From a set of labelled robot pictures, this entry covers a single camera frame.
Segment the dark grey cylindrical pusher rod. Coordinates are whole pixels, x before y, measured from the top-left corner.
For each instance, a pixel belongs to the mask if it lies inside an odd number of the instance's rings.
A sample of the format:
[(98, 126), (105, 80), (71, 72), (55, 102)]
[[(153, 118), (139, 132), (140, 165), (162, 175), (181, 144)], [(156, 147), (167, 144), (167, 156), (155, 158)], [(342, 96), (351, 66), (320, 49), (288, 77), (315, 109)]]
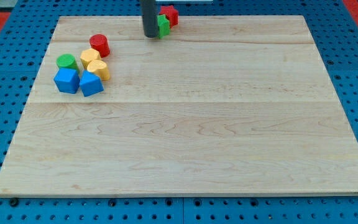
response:
[(158, 22), (155, 0), (140, 0), (139, 2), (144, 35), (148, 38), (156, 38), (158, 36)]

